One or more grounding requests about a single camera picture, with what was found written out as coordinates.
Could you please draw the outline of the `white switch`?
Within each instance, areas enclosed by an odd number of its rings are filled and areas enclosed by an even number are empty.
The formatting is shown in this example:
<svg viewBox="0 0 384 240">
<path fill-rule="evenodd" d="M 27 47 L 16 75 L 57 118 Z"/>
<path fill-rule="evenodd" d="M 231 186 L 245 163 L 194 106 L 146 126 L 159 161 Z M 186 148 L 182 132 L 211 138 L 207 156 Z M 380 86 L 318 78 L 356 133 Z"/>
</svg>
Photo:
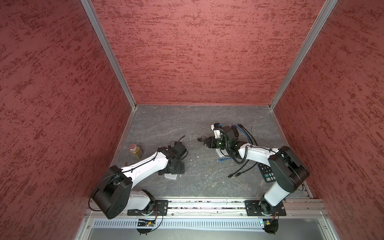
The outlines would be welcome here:
<svg viewBox="0 0 384 240">
<path fill-rule="evenodd" d="M 177 174 L 164 174 L 164 177 L 169 180 L 176 180 L 178 175 Z"/>
</svg>

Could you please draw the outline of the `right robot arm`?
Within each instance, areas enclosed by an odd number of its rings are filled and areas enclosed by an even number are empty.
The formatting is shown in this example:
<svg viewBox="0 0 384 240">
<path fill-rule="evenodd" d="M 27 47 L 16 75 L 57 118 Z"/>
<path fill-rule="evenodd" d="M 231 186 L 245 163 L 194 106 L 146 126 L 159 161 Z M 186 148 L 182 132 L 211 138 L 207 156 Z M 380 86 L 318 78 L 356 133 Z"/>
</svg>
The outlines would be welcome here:
<svg viewBox="0 0 384 240">
<path fill-rule="evenodd" d="M 266 181 L 273 185 L 262 195 L 257 211 L 264 216 L 271 216 L 278 211 L 278 206 L 290 194 L 304 184 L 310 176 L 310 170 L 288 146 L 266 148 L 256 144 L 250 132 L 241 126 L 211 125 L 214 136 L 206 138 L 204 144 L 216 149 L 220 157 L 230 157 L 243 167 L 249 161 L 271 168 Z"/>
</svg>

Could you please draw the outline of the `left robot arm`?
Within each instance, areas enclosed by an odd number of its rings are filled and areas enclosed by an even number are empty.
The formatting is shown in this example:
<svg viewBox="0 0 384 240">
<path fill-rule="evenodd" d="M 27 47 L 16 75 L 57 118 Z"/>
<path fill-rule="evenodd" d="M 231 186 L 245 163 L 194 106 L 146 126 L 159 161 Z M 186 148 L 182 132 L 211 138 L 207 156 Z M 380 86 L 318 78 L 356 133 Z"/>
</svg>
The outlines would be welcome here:
<svg viewBox="0 0 384 240">
<path fill-rule="evenodd" d="M 107 219 L 113 219 L 123 211 L 137 210 L 151 215 L 155 212 L 156 199 L 147 191 L 133 191 L 141 181 L 154 173 L 181 175 L 185 173 L 183 160 L 189 151 L 182 142 L 161 147 L 148 158 L 128 167 L 110 167 L 93 190 L 90 200 L 98 206 Z"/>
</svg>

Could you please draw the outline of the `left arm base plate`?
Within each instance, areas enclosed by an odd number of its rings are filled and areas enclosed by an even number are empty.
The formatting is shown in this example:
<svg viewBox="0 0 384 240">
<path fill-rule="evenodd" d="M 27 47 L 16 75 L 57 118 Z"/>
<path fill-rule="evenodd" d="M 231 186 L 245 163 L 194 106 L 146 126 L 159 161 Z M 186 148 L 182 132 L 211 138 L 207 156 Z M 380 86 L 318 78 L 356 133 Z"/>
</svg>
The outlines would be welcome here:
<svg viewBox="0 0 384 240">
<path fill-rule="evenodd" d="M 143 210 L 127 210 L 128 216 L 166 216 L 168 211 L 168 200 L 151 200 Z"/>
</svg>

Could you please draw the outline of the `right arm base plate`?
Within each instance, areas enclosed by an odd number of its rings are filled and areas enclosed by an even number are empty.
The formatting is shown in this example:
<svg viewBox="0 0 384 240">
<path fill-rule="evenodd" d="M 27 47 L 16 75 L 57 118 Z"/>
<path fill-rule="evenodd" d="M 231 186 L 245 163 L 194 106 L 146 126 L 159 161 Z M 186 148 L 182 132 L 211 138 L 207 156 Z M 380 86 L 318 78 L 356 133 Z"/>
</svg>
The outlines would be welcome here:
<svg viewBox="0 0 384 240">
<path fill-rule="evenodd" d="M 274 207 L 264 200 L 246 200 L 244 203 L 248 217 L 285 217 L 287 215 L 283 202 Z"/>
</svg>

